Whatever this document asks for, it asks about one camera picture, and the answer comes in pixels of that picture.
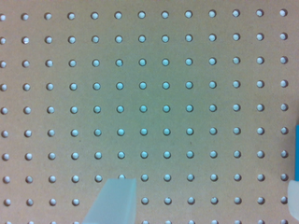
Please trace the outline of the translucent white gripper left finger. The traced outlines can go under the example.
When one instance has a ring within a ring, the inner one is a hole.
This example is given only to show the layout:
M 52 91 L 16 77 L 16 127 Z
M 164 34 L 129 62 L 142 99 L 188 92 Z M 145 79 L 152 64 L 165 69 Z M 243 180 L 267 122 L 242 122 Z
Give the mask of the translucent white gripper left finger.
M 136 179 L 109 179 L 82 224 L 135 224 Z

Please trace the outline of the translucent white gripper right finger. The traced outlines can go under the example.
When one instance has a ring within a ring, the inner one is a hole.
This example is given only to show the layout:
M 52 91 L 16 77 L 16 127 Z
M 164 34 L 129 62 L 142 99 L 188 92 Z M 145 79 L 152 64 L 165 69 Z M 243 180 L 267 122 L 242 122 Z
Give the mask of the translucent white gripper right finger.
M 299 182 L 291 180 L 288 185 L 288 206 L 293 217 L 299 217 Z

